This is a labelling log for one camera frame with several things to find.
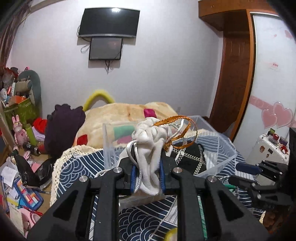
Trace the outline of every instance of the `cream lace edge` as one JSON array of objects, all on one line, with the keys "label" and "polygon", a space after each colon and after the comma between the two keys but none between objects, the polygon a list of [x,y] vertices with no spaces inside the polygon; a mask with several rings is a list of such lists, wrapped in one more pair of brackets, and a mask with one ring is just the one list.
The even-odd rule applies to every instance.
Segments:
[{"label": "cream lace edge", "polygon": [[64,151],[62,156],[56,160],[54,164],[54,170],[52,172],[52,189],[50,195],[50,202],[49,206],[51,207],[54,202],[57,200],[57,190],[59,186],[59,176],[62,172],[63,165],[66,161],[68,161],[74,154],[78,155],[88,155],[97,151],[101,151],[101,149],[95,149],[90,146],[86,145],[78,145],[69,148],[68,150]]}]

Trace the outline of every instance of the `television screen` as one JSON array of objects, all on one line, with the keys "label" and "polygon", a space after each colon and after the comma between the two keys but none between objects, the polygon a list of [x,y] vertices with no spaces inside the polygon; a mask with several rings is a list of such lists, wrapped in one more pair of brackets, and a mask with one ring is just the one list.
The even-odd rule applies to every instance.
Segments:
[{"label": "television screen", "polygon": [[122,43],[122,38],[92,38],[89,49],[89,60],[120,59]]},{"label": "television screen", "polygon": [[124,8],[86,8],[79,37],[136,37],[140,11]]}]

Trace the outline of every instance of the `orange woven strap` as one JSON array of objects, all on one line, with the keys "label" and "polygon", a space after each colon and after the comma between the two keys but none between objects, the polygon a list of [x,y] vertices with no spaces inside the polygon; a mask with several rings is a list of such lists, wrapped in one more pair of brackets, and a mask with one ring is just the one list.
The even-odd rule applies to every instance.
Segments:
[{"label": "orange woven strap", "polygon": [[[161,125],[165,125],[165,124],[170,124],[170,123],[173,123],[173,122],[175,122],[176,120],[179,120],[179,119],[185,119],[185,120],[188,120],[189,123],[188,123],[188,125],[186,126],[186,128],[183,130],[183,132],[182,132],[180,135],[174,137],[172,140],[170,140],[170,141],[168,141],[167,143],[165,143],[165,145],[164,145],[164,150],[165,150],[165,151],[168,150],[168,148],[169,148],[170,145],[172,145],[172,146],[173,146],[174,148],[176,148],[176,149],[183,149],[183,148],[189,147],[189,146],[191,146],[191,145],[195,142],[195,140],[196,140],[196,138],[197,138],[197,127],[196,127],[195,122],[194,122],[191,118],[189,118],[189,117],[187,117],[187,116],[184,116],[184,115],[177,115],[177,116],[169,117],[169,118],[167,118],[167,119],[164,119],[164,120],[161,120],[161,121],[159,121],[159,122],[156,122],[156,123],[154,124],[154,126],[161,126]],[[195,137],[194,137],[194,140],[193,140],[191,143],[186,144],[186,145],[183,145],[183,146],[174,146],[174,145],[172,144],[173,141],[176,141],[176,140],[178,140],[178,139],[184,137],[184,135],[186,134],[186,132],[189,130],[189,128],[190,128],[190,126],[191,126],[191,122],[194,124],[195,129],[196,129],[196,135],[195,135]]]}]

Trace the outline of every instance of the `pink rabbit toy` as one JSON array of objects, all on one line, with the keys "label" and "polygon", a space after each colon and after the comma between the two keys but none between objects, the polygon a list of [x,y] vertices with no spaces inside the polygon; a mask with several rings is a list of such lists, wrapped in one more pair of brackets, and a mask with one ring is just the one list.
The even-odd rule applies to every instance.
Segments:
[{"label": "pink rabbit toy", "polygon": [[14,118],[12,117],[12,122],[13,122],[13,130],[15,132],[15,142],[17,145],[22,145],[25,142],[28,142],[28,135],[27,132],[22,128],[22,123],[20,122],[20,118],[18,115]]}]

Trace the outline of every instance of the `metal screw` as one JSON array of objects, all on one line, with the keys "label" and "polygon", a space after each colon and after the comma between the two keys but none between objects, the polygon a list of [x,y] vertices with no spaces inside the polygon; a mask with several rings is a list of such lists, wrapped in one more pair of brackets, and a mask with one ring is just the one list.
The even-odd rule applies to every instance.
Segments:
[{"label": "metal screw", "polygon": [[87,179],[88,179],[88,177],[87,176],[81,176],[81,177],[79,177],[79,181],[81,181],[82,183],[84,183],[84,182],[86,182],[87,181]]},{"label": "metal screw", "polygon": [[122,172],[122,168],[121,167],[115,167],[115,168],[113,168],[113,171],[115,173],[121,173]]},{"label": "metal screw", "polygon": [[214,183],[217,181],[217,178],[215,176],[208,176],[207,179],[211,182]]},{"label": "metal screw", "polygon": [[180,167],[175,167],[175,168],[173,169],[173,171],[174,171],[175,173],[181,173],[183,170],[182,170],[182,168],[180,168]]}]

